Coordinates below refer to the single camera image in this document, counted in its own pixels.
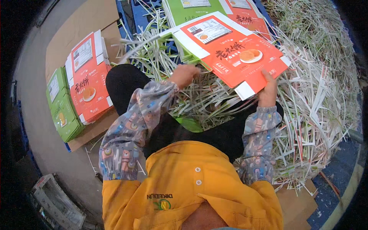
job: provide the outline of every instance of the sleeve elastic cuff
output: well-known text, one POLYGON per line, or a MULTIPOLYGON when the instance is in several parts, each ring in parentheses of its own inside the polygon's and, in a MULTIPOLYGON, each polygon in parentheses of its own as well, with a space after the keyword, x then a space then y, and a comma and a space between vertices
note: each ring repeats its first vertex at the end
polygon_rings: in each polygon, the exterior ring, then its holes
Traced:
POLYGON ((174 82, 172 81, 169 81, 169 80, 162 80, 160 81, 160 84, 162 85, 169 85, 169 86, 173 86, 174 87, 174 92, 178 92, 179 91, 179 87, 177 84, 175 84, 174 82))
POLYGON ((276 106, 272 106, 272 107, 257 107, 257 112, 262 112, 262 113, 273 113, 277 111, 277 107, 276 106))

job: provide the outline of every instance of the blue plastic pallet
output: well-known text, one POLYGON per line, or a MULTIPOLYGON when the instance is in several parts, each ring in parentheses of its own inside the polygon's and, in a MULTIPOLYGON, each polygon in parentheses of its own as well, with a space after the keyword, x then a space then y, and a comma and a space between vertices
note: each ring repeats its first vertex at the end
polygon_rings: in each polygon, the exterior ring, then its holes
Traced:
MULTIPOLYGON (((128 20, 127 17, 125 16, 124 10, 123 10, 123 6, 121 5, 121 1, 119 0, 115 0, 116 2, 116 7, 117 7, 117 12, 119 13, 119 17, 122 21, 122 23, 124 24, 125 29, 128 31, 128 34, 131 38, 133 38, 132 36, 132 30, 128 25, 128 20)), ((119 32, 120 32, 120 36, 121 38, 126 38, 127 37, 127 33, 125 32, 123 26, 118 26, 119 27, 119 32)))
POLYGON ((135 27, 137 28, 137 33, 140 33, 141 30, 138 28, 138 26, 143 27, 143 30, 144 30, 149 24, 150 19, 147 18, 147 16, 143 16, 147 14, 147 11, 141 6, 141 4, 138 1, 140 1, 141 3, 142 2, 146 3, 149 7, 158 8, 158 7, 161 7, 162 0, 132 0, 131 1, 135 27))
MULTIPOLYGON (((261 14, 266 18, 266 20, 268 21, 268 23, 271 25, 271 26, 274 26, 270 16, 268 15, 265 7, 263 6, 263 4, 261 3, 260 0, 253 0, 254 4, 257 6, 257 9, 261 12, 261 14)), ((273 35, 276 35, 274 32, 273 32, 273 29, 267 25, 268 29, 270 30, 270 32, 273 34, 273 35)))

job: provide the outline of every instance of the knee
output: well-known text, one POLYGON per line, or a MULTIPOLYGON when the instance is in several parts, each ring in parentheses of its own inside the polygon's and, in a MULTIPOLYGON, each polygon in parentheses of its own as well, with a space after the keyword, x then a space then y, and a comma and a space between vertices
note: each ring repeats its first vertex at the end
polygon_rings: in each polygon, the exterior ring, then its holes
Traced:
POLYGON ((131 64, 121 64, 113 67, 106 75, 106 87, 121 84, 122 81, 129 80, 129 77, 124 77, 128 73, 132 72, 136 67, 131 64))

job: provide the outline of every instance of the person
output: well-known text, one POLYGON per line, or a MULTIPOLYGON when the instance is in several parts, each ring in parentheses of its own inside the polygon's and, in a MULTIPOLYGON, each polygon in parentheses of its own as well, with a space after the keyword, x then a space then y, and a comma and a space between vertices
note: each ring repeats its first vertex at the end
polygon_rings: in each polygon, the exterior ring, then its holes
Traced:
POLYGON ((118 65, 106 87, 119 118, 99 151, 105 229, 282 229, 271 185, 272 139, 283 110, 277 83, 263 71, 258 106, 201 133, 184 129, 167 111, 175 94, 200 74, 179 65, 162 82, 133 65, 118 65), (140 156, 148 177, 137 180, 140 156), (232 165, 241 157, 239 171, 232 165))

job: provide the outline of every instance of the barcode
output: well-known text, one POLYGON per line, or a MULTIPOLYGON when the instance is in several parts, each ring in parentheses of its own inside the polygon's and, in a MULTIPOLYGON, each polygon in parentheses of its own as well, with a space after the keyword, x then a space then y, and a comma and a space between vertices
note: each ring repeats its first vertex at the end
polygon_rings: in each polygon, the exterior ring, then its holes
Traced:
POLYGON ((191 32, 193 32, 193 31, 198 30, 198 28, 197 28, 197 27, 195 27, 195 26, 192 26, 191 28, 189 28, 189 30, 190 30, 191 32))

